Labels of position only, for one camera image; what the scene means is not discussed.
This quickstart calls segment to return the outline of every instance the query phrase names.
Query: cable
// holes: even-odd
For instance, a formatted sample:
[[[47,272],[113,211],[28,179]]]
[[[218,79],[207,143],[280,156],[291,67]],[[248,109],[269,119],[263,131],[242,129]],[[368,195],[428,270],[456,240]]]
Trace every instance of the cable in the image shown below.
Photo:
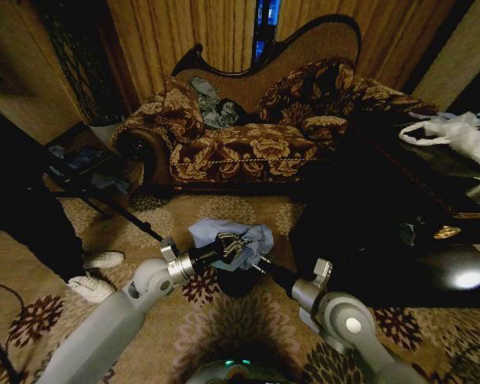
[[[22,308],[21,311],[20,311],[20,314],[19,314],[19,320],[18,320],[18,323],[21,323],[22,320],[23,320],[23,316],[25,315],[25,302],[23,301],[22,297],[15,291],[13,290],[12,288],[8,287],[8,286],[5,286],[3,284],[0,283],[0,288],[4,289],[4,290],[7,290],[8,292],[12,293],[16,299],[19,301],[19,305],[20,307]],[[6,352],[8,353],[9,352],[9,341],[10,341],[10,338],[11,338],[11,334],[9,334],[9,337],[7,338],[7,341],[6,341]]]
[[[451,378],[452,373],[455,371],[458,364],[462,361],[462,358],[464,358],[465,355],[468,352],[471,352],[472,350],[480,350],[480,344],[478,344],[476,346],[470,346],[469,348],[465,349],[459,356],[457,356],[455,358],[454,363],[452,364],[450,370],[445,375],[445,380],[447,380],[448,378]]]
[[[23,316],[25,314],[25,303],[24,303],[22,297],[15,290],[13,290],[12,288],[10,288],[8,286],[5,286],[1,283],[0,283],[0,288],[12,293],[13,296],[15,296],[16,299],[19,301],[19,305],[22,308],[22,310],[19,314],[18,324],[21,324],[21,322],[23,320]],[[6,349],[3,350],[2,346],[0,346],[0,362],[3,364],[4,368],[6,369],[7,374],[9,375],[10,382],[13,383],[13,384],[16,384],[16,383],[20,383],[23,376],[22,376],[22,374],[19,374],[18,372],[16,372],[16,370],[14,369],[14,367],[12,366],[12,364],[9,360],[9,356],[8,356],[9,355],[9,341],[10,341],[11,335],[12,335],[12,333],[9,333],[9,337],[7,338],[7,341],[6,341]]]

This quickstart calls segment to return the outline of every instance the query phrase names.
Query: floral rug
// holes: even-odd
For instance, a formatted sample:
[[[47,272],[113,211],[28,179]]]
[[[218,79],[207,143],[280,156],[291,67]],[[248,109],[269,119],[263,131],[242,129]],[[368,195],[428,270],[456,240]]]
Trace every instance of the floral rug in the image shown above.
[[[88,251],[123,250],[125,262],[102,273],[123,286],[158,244],[117,216],[100,218],[77,199],[62,201]],[[177,196],[170,201],[135,195],[130,209],[180,249],[192,245],[187,227],[199,218],[264,223],[274,233],[274,260],[294,267],[287,237],[302,205],[284,197]],[[0,342],[24,383],[36,382],[57,346],[95,308],[23,246],[0,232]],[[24,302],[21,312],[19,299]],[[373,308],[379,340],[432,383],[480,383],[480,310]],[[241,351],[270,357],[302,383],[366,382],[354,358],[329,348],[298,319],[298,306],[270,278],[244,298],[224,295],[209,269],[160,300],[104,383],[180,383],[201,364]],[[0,383],[8,377],[0,365]]]

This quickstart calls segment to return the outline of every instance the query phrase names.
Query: black pole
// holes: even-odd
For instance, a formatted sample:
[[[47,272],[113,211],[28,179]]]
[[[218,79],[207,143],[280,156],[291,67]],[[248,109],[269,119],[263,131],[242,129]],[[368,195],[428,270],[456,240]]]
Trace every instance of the black pole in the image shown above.
[[[29,151],[32,152],[32,157],[36,158],[36,161],[42,165],[42,168],[45,170],[45,172],[49,173],[50,167],[53,167],[59,171],[63,175],[59,179],[59,181],[62,183],[62,186],[73,192],[81,200],[86,202],[89,200],[89,198],[96,198],[100,202],[108,205],[108,207],[111,209],[115,210],[126,220],[129,220],[137,228],[143,232],[146,232],[155,240],[160,242],[163,239],[162,236],[151,229],[151,224],[148,222],[142,222],[133,216],[128,210],[101,192],[95,185],[88,182],[80,174],[72,170],[63,160],[52,154],[48,148],[35,141],[31,136],[19,129],[15,124],[1,114],[0,130],[7,130],[6,132],[10,132],[11,136],[13,135],[15,139],[21,141],[23,147],[29,148]]]
[[[18,374],[16,370],[13,368],[13,365],[10,363],[10,360],[7,357],[7,353],[4,351],[1,345],[0,345],[0,363],[3,365],[3,367],[7,371],[10,382],[12,384],[19,383],[20,380],[22,379],[22,375]]]

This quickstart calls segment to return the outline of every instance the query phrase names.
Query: throw pillow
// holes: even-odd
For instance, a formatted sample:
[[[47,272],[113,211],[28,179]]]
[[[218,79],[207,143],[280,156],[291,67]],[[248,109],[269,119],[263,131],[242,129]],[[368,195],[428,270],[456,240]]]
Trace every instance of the throw pillow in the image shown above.
[[[272,85],[258,103],[260,119],[271,124],[296,126],[309,116],[349,113],[343,95],[351,87],[354,65],[346,58],[312,62]]]
[[[204,132],[198,96],[191,86],[172,76],[166,77],[162,116],[178,142],[193,142]]]
[[[304,136],[323,150],[336,150],[347,127],[348,121],[336,116],[314,116],[302,120],[298,126]]]
[[[393,90],[371,78],[356,78],[345,99],[350,101],[357,113],[384,112],[396,116],[409,112],[426,115],[438,112],[435,104]]]

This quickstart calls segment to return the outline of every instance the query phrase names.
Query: shoe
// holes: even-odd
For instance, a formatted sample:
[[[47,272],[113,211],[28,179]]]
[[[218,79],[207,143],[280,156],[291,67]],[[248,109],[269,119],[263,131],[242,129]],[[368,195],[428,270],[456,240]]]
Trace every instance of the shoe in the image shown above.
[[[91,268],[112,268],[121,264],[124,259],[125,254],[123,252],[110,250],[108,252],[84,256],[83,267],[86,270],[90,270]]]
[[[102,302],[115,292],[115,288],[108,282],[89,275],[71,278],[67,286],[88,302],[95,304]]]

